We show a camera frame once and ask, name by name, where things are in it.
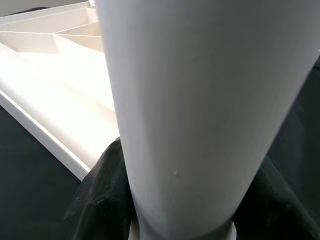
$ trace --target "black fabric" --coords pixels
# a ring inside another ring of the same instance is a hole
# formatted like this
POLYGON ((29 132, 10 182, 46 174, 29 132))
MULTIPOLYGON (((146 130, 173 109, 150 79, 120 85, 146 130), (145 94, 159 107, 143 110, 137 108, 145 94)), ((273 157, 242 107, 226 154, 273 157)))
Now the black fabric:
POLYGON ((69 240, 80 181, 0 107, 0 240, 69 240))
POLYGON ((234 215, 241 240, 320 240, 319 62, 234 215))
POLYGON ((73 240, 128 240, 134 212, 118 138, 83 179, 66 218, 78 219, 73 240))

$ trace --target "white tube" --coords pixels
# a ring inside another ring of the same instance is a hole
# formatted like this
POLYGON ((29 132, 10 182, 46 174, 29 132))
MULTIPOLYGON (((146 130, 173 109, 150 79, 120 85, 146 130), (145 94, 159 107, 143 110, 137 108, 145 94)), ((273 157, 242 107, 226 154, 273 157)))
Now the white tube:
POLYGON ((140 239, 201 239, 228 225, 319 56, 320 1, 97 6, 129 183, 149 226, 140 239))

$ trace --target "white pipe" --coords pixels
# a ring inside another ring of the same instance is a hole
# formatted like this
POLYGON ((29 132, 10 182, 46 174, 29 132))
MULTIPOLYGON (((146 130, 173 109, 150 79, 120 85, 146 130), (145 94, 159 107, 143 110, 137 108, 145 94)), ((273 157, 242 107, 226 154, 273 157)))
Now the white pipe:
POLYGON ((131 192, 149 226, 140 239, 204 239, 230 223, 319 56, 320 1, 97 6, 131 192))

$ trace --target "white drawer organizer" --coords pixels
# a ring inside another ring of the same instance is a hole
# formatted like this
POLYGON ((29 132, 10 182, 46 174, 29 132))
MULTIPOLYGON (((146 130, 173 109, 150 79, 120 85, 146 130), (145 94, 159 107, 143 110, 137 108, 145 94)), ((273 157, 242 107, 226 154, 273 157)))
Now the white drawer organizer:
POLYGON ((94 4, 0 17, 0 105, 84 178, 119 136, 94 4))

